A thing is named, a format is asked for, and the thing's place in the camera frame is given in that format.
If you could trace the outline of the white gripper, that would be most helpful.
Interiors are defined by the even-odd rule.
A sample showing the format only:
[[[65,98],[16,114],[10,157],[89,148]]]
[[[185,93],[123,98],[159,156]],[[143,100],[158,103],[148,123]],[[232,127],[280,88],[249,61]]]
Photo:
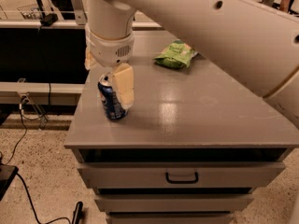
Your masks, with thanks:
[[[126,63],[133,54],[134,34],[117,40],[105,40],[94,34],[89,25],[85,26],[86,49],[85,69],[91,70],[98,63],[104,67],[115,67],[111,73],[114,92],[123,109],[134,103],[134,70]]]

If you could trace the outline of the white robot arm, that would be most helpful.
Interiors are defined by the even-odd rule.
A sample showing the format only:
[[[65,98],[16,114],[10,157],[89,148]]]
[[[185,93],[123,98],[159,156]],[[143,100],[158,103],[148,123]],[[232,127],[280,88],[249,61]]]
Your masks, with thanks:
[[[107,0],[137,9],[299,127],[299,20],[251,0]]]

